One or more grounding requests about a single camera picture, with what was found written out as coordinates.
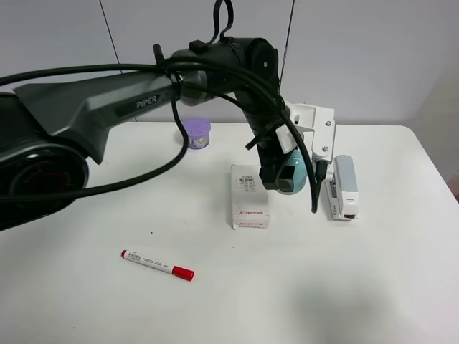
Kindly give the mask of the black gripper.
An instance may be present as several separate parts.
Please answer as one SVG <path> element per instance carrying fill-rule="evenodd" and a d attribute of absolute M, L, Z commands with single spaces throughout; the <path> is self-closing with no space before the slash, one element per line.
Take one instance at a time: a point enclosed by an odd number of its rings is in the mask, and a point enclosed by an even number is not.
<path fill-rule="evenodd" d="M 250 114 L 250 129 L 254 135 L 250 149 L 257 148 L 261 164 L 259 177 L 264 188 L 291 194 L 295 167 L 287 164 L 298 143 L 290 128 L 279 115 L 255 113 Z"/>

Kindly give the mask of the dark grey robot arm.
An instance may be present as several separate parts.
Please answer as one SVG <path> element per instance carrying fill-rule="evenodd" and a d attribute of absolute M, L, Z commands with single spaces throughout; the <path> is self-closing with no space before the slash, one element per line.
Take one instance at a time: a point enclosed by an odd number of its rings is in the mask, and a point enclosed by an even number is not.
<path fill-rule="evenodd" d="M 94 65 L 103 76 L 76 82 L 44 83 L 43 77 L 88 72 L 87 66 L 25 72 L 4 77 L 18 82 L 1 95 L 1 228 L 10 229 L 69 206 L 74 200 L 118 191 L 152 179 L 165 166 L 125 181 L 90 188 L 87 160 L 101 163 L 109 131 L 131 118 L 165 105 L 195 106 L 235 95 L 254 134 L 260 177 L 268 190 L 300 189 L 277 129 L 289 109 L 280 96 L 278 52 L 262 38 L 192 42 L 164 59 L 153 48 L 155 65 Z"/>

